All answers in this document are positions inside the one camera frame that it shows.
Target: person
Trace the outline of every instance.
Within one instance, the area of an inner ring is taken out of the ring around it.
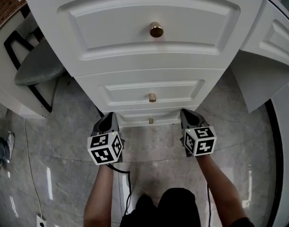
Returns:
[[[3,164],[3,160],[11,160],[14,143],[15,135],[13,133],[9,134],[6,141],[0,137],[0,169]]]
[[[237,189],[210,155],[196,158],[214,198],[222,225],[253,227],[242,208]],[[111,226],[113,174],[114,171],[108,166],[99,167],[84,210],[84,227]],[[200,227],[201,223],[194,194],[184,188],[171,188],[162,195],[157,208],[149,196],[141,196],[135,210],[123,216],[120,226]]]

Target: gray chair seat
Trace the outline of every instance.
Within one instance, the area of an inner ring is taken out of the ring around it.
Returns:
[[[23,60],[14,81],[18,86],[30,86],[57,78],[64,72],[64,66],[44,40]]]

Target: power cord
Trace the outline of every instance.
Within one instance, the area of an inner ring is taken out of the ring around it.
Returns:
[[[25,135],[26,135],[26,119],[24,119],[24,128],[25,128]],[[36,196],[37,196],[37,199],[38,199],[38,204],[39,204],[39,209],[40,209],[40,218],[42,218],[41,204],[40,204],[40,201],[39,201],[37,190],[35,188],[33,174],[32,174],[31,161],[30,161],[30,155],[29,155],[29,145],[28,145],[28,142],[27,142],[27,136],[26,136],[26,152],[27,152],[27,159],[28,159],[29,165],[30,165],[31,178],[32,178],[34,190],[35,190],[35,193],[36,193]]]
[[[130,194],[129,196],[127,197],[127,200],[126,200],[126,207],[125,207],[125,212],[124,212],[124,215],[126,215],[127,213],[127,209],[128,209],[128,204],[129,204],[129,199],[131,197],[131,172],[130,171],[122,171],[122,170],[119,170],[117,168],[115,168],[113,165],[111,164],[106,164],[109,168],[111,168],[112,170],[116,171],[116,172],[119,172],[119,173],[122,173],[122,174],[127,174],[127,177],[128,177],[128,181],[129,181],[129,189],[130,189]]]
[[[209,208],[210,208],[210,188],[208,184],[207,184],[207,198],[209,200]],[[209,227],[210,227],[210,218],[211,218],[211,211],[210,211],[210,217],[209,217]]]

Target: gray marble tile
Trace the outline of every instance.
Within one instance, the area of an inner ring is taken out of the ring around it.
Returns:
[[[6,139],[9,134],[10,122],[6,118],[0,118],[0,137]]]
[[[43,217],[46,220],[47,226],[59,227],[83,227],[83,218],[71,215],[58,209],[42,204]]]
[[[252,191],[249,206],[245,211],[255,226],[267,223],[273,199],[274,191],[269,187],[269,181],[265,181]]]
[[[91,101],[56,104],[46,120],[27,120],[30,152],[92,161],[87,151],[87,139],[100,119]]]
[[[54,104],[67,104],[82,101],[90,101],[89,97],[82,90],[77,81],[64,73],[59,77],[54,95]]]
[[[5,140],[8,138],[9,131],[15,134],[15,148],[26,150],[26,137],[24,131],[24,118],[8,110],[5,118],[0,118],[0,134]]]
[[[38,201],[0,177],[0,226],[36,226]]]
[[[34,153],[31,154],[31,164],[40,201],[68,214],[83,217],[98,166],[93,162],[66,160]],[[114,223],[121,221],[117,174],[114,174],[112,221]]]
[[[239,144],[270,130],[266,111],[257,109],[248,113],[241,92],[209,94],[196,112],[214,126],[218,137],[216,149]]]
[[[126,140],[124,162],[155,161],[185,157],[180,138],[181,125],[170,124],[148,127],[122,128]]]
[[[195,194],[198,209],[206,209],[206,182],[195,158],[179,158],[153,162],[119,163],[121,170],[131,171],[132,198],[129,212],[138,198],[146,194],[158,205],[169,188],[183,187]],[[128,195],[127,178],[119,174],[120,196],[123,213]]]
[[[240,144],[244,167],[251,171],[252,189],[266,180],[275,185],[276,159],[272,133],[264,133]]]
[[[36,197],[27,151],[14,147],[12,159],[4,162],[0,170],[0,177],[3,177],[8,185],[18,188],[31,197]]]

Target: black chair leg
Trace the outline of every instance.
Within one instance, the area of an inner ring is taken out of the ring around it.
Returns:
[[[37,88],[35,88],[34,85],[28,86],[32,93],[35,95],[35,97],[41,102],[43,107],[46,108],[47,111],[52,112],[52,107],[47,103],[47,101],[41,96],[41,94],[38,92]]]

